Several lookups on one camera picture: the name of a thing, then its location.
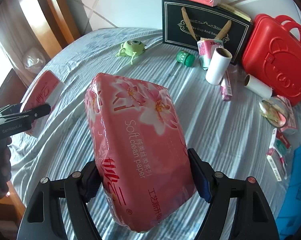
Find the cardboard tube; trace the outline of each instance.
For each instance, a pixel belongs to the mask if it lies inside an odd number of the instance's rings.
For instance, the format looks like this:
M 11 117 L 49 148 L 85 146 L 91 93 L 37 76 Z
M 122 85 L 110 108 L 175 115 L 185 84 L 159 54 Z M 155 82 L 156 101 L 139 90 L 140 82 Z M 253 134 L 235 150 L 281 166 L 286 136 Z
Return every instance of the cardboard tube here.
M 244 87 L 258 94 L 262 98 L 271 98 L 273 94 L 272 88 L 250 74 L 245 78 Z
M 231 62 L 232 54 L 224 48 L 215 48 L 205 79 L 212 85 L 218 85 Z

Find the human hand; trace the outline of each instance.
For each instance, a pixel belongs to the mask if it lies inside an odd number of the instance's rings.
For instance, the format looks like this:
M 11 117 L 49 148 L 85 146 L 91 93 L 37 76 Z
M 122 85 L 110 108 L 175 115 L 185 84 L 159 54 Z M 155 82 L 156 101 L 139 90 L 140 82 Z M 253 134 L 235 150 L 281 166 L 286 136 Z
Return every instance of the human hand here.
M 0 184 L 6 183 L 12 177 L 10 164 L 11 152 L 8 147 L 11 143 L 12 139 L 8 137 L 4 144 L 4 149 L 0 153 Z M 0 198 L 4 197 L 8 191 L 8 187 L 6 185 L 4 188 L 1 187 L 2 186 L 0 185 Z

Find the green plush keychain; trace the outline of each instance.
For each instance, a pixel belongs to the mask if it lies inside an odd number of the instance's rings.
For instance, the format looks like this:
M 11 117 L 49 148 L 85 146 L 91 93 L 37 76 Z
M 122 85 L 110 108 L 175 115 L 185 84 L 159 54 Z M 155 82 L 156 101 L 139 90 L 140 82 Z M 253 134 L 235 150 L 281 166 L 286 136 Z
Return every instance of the green plush keychain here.
M 130 56 L 131 64 L 134 57 L 138 57 L 139 55 L 143 54 L 146 51 L 145 44 L 141 41 L 126 41 L 120 45 L 120 50 L 116 54 L 116 57 L 126 57 Z

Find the blue cloth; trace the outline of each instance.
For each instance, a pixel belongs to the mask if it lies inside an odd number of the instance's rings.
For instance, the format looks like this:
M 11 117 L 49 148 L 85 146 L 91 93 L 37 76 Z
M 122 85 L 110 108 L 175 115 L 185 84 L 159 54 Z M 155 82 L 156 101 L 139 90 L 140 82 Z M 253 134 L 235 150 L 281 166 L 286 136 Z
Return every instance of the blue cloth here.
M 291 180 L 276 225 L 281 240 L 301 226 L 301 146 L 294 152 Z

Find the bed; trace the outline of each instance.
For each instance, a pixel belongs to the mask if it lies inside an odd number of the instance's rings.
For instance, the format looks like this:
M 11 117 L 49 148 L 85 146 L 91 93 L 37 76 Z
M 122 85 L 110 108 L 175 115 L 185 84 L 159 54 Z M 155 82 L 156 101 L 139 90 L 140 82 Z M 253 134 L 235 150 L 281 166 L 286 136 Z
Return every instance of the bed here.
M 130 64 L 128 57 L 115 57 L 120 44 L 139 40 L 147 45 L 144 54 Z M 162 44 L 161 30 L 115 28 L 91 32 L 66 47 L 42 70 L 52 70 L 65 83 L 55 109 L 38 139 L 25 133 L 12 137 L 12 183 L 23 203 L 42 177 L 66 178 L 93 160 L 93 146 L 84 109 L 84 95 L 99 72 L 153 82 L 168 88 L 177 110 L 188 147 L 215 171 L 259 182 L 276 218 L 285 198 L 289 179 L 277 182 L 265 158 L 273 127 L 259 113 L 259 96 L 243 87 L 245 73 L 229 67 L 233 98 L 221 99 L 220 87 L 205 81 L 198 60 L 193 68 L 176 62 L 180 48 Z M 294 108 L 298 133 L 288 137 L 292 152 L 301 145 L 301 105 Z M 287 158 L 291 173 L 293 154 Z M 228 239 L 235 210 L 231 201 L 221 239 Z M 117 225 L 109 212 L 103 189 L 87 204 L 103 239 L 193 239 L 208 204 L 198 194 L 149 232 L 139 234 Z M 61 199 L 66 233 L 74 239 L 66 202 Z

